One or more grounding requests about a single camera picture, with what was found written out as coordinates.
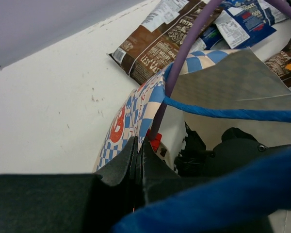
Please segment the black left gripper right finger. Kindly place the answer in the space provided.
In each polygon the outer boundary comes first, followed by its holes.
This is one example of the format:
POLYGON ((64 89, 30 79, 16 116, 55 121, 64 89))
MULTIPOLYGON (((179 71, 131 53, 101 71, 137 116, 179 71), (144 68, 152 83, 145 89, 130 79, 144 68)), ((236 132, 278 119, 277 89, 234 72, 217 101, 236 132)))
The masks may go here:
POLYGON ((145 140, 138 153, 138 181, 141 193, 139 206, 163 200, 199 183, 198 177, 181 177, 172 171, 154 152, 151 143, 145 140))

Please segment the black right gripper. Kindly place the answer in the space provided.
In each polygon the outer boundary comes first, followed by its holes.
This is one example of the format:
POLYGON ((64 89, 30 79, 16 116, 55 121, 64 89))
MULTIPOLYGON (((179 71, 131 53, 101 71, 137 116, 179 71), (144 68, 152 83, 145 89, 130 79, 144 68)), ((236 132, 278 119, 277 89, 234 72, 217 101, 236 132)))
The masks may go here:
POLYGON ((291 147, 291 143, 268 147, 253 135, 231 127, 223 132, 221 143, 207 150, 196 131, 187 124, 185 129, 186 145, 174 159, 174 172, 181 177, 219 177, 291 147))

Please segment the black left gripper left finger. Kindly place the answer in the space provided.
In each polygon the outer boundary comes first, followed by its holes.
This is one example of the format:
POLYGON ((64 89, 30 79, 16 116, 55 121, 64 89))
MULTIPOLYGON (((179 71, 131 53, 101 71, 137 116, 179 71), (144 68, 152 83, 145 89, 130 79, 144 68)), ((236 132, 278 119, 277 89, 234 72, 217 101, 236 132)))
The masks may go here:
POLYGON ((0 233, 106 233, 132 211, 137 139, 87 174, 1 174, 0 233))

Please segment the checkered blue paper bag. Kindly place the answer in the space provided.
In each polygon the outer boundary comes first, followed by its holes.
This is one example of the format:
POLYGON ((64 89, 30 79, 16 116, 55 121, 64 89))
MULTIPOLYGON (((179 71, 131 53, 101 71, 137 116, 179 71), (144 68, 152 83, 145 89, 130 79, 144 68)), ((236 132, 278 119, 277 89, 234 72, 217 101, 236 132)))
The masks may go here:
MULTIPOLYGON (((139 206, 138 153, 145 140, 172 171, 174 159, 186 145, 186 124, 199 134, 207 150, 221 143, 223 132, 231 127, 268 147, 291 143, 291 90, 251 50, 190 53, 173 82, 174 68, 175 64, 169 64, 130 93, 115 115, 94 165, 95 173, 136 137, 137 154, 131 164, 133 206, 124 216, 160 201, 139 206), (171 83, 174 89, 168 97, 171 83)), ((194 200, 217 208, 220 219, 216 223, 216 214, 203 213, 203 231, 271 233, 268 215, 280 206, 268 202, 280 196, 284 187, 291 187, 291 162, 277 154, 291 157, 291 147, 219 177, 198 177, 197 185, 163 200, 200 190, 194 200)))

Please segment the dark brown kettle chips bag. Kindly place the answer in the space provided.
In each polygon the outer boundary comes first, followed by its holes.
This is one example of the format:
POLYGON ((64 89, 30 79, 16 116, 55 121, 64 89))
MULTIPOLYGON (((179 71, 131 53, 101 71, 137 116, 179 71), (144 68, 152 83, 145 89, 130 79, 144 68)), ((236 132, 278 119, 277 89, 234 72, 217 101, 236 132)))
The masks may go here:
POLYGON ((284 48, 267 58, 264 63, 291 90, 291 71, 286 68, 291 63, 291 39, 284 48))

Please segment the blue white snack packet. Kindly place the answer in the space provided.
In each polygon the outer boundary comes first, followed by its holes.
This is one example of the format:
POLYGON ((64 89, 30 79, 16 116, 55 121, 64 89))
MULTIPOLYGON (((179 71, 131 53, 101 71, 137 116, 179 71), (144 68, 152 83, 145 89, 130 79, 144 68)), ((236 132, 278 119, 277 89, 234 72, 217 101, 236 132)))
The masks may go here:
POLYGON ((217 27, 215 25, 211 25, 194 42, 190 52, 217 49, 228 49, 228 44, 223 39, 217 27))

